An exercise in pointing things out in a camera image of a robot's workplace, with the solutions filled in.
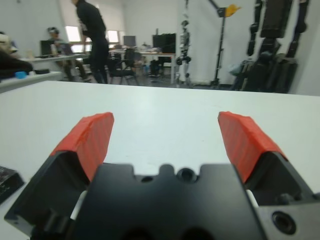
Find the table surface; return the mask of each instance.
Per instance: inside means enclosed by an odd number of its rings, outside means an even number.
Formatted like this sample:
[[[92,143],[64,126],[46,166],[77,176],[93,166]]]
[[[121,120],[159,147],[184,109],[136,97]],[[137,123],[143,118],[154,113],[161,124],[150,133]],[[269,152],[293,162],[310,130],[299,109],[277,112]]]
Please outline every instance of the table surface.
[[[12,78],[7,78],[7,79],[3,79],[0,82],[0,88],[3,87],[7,87],[10,85],[15,85],[21,82],[30,82],[30,81],[34,81],[34,80],[38,80],[38,79],[47,79],[47,78],[51,78],[51,77],[55,77],[55,76],[59,76],[62,73],[59,71],[52,71],[50,73],[47,74],[36,74],[36,75],[28,75],[26,78],[23,79],[18,79],[16,77],[12,77]]]
[[[320,97],[218,90],[45,81],[0,95],[0,165],[29,181],[55,146],[84,116],[113,112],[105,161],[156,175],[227,164],[218,114],[251,116],[280,146],[314,192],[320,192]],[[0,218],[21,190],[0,206]],[[0,220],[6,239],[26,237]]]
[[[47,58],[40,58],[40,57],[35,57],[34,59],[30,58],[22,58],[21,60],[30,62],[30,63],[37,63],[37,62],[57,62],[57,61],[63,61],[63,60],[70,60],[70,59],[87,59],[89,57],[88,54],[74,54],[70,56],[66,55],[60,55],[56,57],[47,57]]]

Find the man in black clothing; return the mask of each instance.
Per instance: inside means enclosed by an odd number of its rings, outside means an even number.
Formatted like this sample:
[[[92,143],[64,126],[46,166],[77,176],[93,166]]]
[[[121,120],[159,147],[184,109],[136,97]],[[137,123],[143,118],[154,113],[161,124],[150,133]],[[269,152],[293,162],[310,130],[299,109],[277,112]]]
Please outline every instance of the man in black clothing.
[[[108,84],[105,65],[109,55],[109,43],[106,40],[107,28],[101,14],[95,6],[85,0],[72,0],[72,2],[80,19],[84,49],[86,49],[86,39],[90,38],[92,41],[91,71],[99,84]]]

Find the screw hole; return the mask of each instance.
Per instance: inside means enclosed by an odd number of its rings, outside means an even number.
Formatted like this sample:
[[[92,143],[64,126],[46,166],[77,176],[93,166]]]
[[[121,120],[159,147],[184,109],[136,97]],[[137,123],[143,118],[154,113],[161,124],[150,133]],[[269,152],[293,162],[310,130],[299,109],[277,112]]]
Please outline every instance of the screw hole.
[[[185,183],[195,183],[197,181],[197,175],[189,168],[181,169],[177,174],[178,179]]]
[[[296,223],[292,217],[281,211],[272,214],[272,221],[276,228],[284,234],[293,235],[297,231]]]
[[[181,240],[214,240],[210,233],[202,228],[191,228],[187,230]]]
[[[153,178],[151,176],[145,176],[144,178],[142,178],[141,182],[142,183],[150,183],[152,182]]]

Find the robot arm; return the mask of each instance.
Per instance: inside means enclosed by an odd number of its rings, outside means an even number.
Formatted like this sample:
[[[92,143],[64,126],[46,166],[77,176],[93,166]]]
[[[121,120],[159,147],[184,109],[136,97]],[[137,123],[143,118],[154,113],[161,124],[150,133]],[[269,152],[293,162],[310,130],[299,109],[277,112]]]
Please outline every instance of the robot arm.
[[[257,37],[257,32],[259,30],[262,7],[263,7],[263,1],[256,0],[255,12],[254,12],[254,23],[250,27],[251,39],[250,39],[248,51],[247,51],[248,56],[252,56],[255,52],[256,37]]]
[[[302,33],[304,33],[307,30],[307,24],[305,22],[307,11],[308,11],[308,5],[309,0],[299,0],[299,16],[298,21],[296,23],[295,31],[293,40],[290,44],[288,53],[286,55],[287,58],[294,58],[298,47],[299,47],[299,40]]]

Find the office chair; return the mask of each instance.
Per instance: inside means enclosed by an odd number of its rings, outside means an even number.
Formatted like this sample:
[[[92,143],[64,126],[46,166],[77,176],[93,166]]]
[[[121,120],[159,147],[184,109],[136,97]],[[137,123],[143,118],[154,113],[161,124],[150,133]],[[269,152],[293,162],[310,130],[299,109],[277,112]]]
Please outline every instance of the office chair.
[[[119,60],[119,58],[111,57],[108,60],[108,69],[109,75],[111,78],[110,84],[113,83],[114,77],[121,78],[120,85],[122,85],[123,80],[125,79],[127,84],[129,85],[129,80],[134,79],[136,85],[139,86],[136,73],[133,71],[135,68],[135,50],[127,49],[124,54],[124,59]]]

